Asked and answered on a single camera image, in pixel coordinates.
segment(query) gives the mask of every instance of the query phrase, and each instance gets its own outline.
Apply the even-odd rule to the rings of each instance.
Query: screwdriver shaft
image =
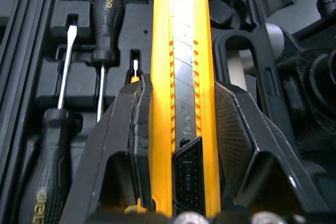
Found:
[[[58,104],[57,108],[60,110],[64,106],[64,96],[65,96],[65,87],[67,85],[68,80],[68,72],[70,69],[70,62],[71,62],[71,54],[72,54],[72,48],[73,43],[75,41],[75,38],[77,36],[77,26],[69,26],[68,30],[68,45],[67,45],[67,54],[65,56],[65,62],[64,62],[64,70],[62,75],[62,84],[61,84],[61,91],[58,98]]]
[[[102,65],[100,68],[100,83],[99,83],[99,98],[97,108],[97,123],[104,113],[104,94],[105,94],[105,82],[106,82],[106,69]]]

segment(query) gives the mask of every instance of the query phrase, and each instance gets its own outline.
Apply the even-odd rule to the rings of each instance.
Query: phillips screwdriver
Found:
[[[138,76],[138,69],[139,69],[139,62],[138,62],[138,60],[134,60],[133,61],[134,75],[131,78],[131,83],[134,83],[136,81],[140,81],[140,77]]]
[[[44,114],[40,153],[23,194],[19,224],[58,223],[66,203],[71,184],[69,139],[78,120],[64,109],[64,103],[76,35],[77,26],[70,25],[58,105]]]
[[[122,16],[122,0],[94,0],[93,23],[96,48],[91,55],[91,64],[100,71],[97,122],[99,122],[104,110],[107,69],[118,62],[116,42]]]

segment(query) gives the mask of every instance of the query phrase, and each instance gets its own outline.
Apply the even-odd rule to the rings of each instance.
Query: black and yellow screwdriver handle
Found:
[[[67,110],[46,111],[40,154],[22,198],[19,224],[58,223],[71,185],[68,139],[74,122]]]
[[[93,22],[96,48],[91,55],[91,64],[109,67],[116,60],[116,38],[123,16],[122,0],[94,0]]]

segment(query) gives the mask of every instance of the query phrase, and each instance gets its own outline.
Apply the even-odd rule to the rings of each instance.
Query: tool case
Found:
[[[70,141],[71,176],[74,178],[76,175],[86,141],[96,125],[99,75],[90,62],[95,43],[93,1],[0,0],[1,223],[18,222],[20,200],[38,155],[43,113],[57,105],[67,29],[74,22],[78,35],[72,51],[65,107],[82,118],[80,129]],[[252,50],[258,66],[254,84],[251,85],[255,89],[258,83],[259,93],[255,101],[282,130],[289,142],[286,145],[294,154],[295,147],[290,144],[293,129],[260,1],[221,1],[232,7],[233,13],[225,22],[211,21],[215,80],[230,82],[227,49]],[[108,70],[104,96],[106,108],[114,102],[122,87],[130,82],[133,60],[139,61],[140,74],[151,73],[153,3],[154,0],[124,0],[124,18],[118,38],[120,60]],[[229,183],[241,183],[241,180]],[[325,210],[323,204],[316,205],[307,208]],[[86,212],[85,209],[76,210],[78,214]]]

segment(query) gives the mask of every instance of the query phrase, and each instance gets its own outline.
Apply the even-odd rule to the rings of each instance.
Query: tool case compartment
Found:
[[[3,41],[6,45],[2,44],[0,51],[3,61],[0,73],[8,69],[7,75],[0,75],[0,86],[4,90],[0,93],[0,142],[3,145],[0,157],[1,223],[17,223],[20,199],[38,155],[43,113],[57,106],[70,24],[77,24],[78,34],[72,51],[65,108],[82,117],[81,129],[70,141],[72,178],[88,135],[96,124],[98,102],[99,75],[90,59],[95,43],[92,20],[94,0],[16,1],[14,4],[17,7],[15,12],[12,11],[13,23],[9,23],[6,32],[10,39]],[[225,41],[239,36],[247,37],[252,42],[243,40],[241,45],[252,50],[253,47],[263,49],[263,59],[265,55],[271,56],[272,51],[258,1],[221,1],[232,7],[233,13],[229,25],[227,22],[225,25],[211,22],[214,69],[215,79],[229,82],[224,78],[227,74],[227,69],[223,67],[226,66]],[[120,60],[108,70],[104,96],[106,109],[120,89],[130,82],[134,59],[139,61],[140,74],[151,72],[152,24],[153,0],[124,0],[124,18],[118,38]],[[3,27],[0,26],[0,38]],[[217,40],[222,40],[219,47],[215,45]],[[235,41],[230,41],[232,48],[245,49],[235,47]],[[276,70],[272,66],[266,68],[271,73],[268,85],[276,85]],[[277,90],[278,93],[269,95],[272,88],[260,89],[260,97],[266,99],[270,96],[283,101],[281,87],[276,87],[280,90]],[[267,109],[267,112],[281,109],[268,102],[260,107]]]

